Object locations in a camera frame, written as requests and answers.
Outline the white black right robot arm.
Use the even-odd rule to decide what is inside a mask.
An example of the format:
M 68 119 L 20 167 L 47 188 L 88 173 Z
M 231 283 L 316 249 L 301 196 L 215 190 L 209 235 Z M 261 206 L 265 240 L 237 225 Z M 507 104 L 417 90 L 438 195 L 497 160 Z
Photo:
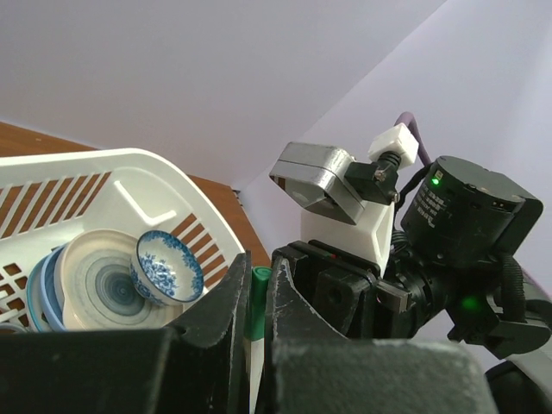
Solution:
M 501 413 L 548 413 L 551 394 L 512 361 L 551 337 L 551 302 L 515 259 L 543 203 L 468 160 L 426 160 L 399 194 L 380 265 L 311 237 L 273 252 L 298 293 L 350 339 L 410 339 L 438 313 L 448 338 L 499 359 L 486 381 Z

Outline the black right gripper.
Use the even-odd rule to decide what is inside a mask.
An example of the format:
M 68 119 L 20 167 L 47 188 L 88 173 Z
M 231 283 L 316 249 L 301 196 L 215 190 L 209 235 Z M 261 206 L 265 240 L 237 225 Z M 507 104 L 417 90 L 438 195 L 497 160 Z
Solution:
M 350 339 L 414 336 L 412 295 L 380 277 L 378 265 L 319 241 L 295 241 L 272 253 L 290 267 L 294 287 L 333 329 Z

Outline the dark green pen cap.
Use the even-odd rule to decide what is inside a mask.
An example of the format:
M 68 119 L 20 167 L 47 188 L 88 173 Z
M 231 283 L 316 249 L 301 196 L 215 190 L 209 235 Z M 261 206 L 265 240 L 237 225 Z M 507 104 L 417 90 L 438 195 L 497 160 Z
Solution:
M 251 272 L 249 309 L 244 333 L 251 342 L 264 337 L 267 288 L 271 276 L 271 267 L 254 267 Z

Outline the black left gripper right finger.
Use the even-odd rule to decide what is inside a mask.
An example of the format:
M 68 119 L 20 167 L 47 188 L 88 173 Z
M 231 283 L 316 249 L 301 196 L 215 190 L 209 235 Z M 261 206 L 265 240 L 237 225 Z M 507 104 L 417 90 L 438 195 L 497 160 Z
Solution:
M 301 296 L 278 258 L 267 291 L 268 413 L 494 413 L 478 362 L 445 342 L 349 340 Z

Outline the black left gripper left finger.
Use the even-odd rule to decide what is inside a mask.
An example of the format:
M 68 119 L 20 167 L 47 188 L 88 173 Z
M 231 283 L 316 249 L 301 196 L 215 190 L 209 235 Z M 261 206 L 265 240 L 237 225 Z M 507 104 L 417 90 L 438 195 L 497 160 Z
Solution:
M 4 413 L 246 413 L 250 253 L 159 329 L 1 340 Z

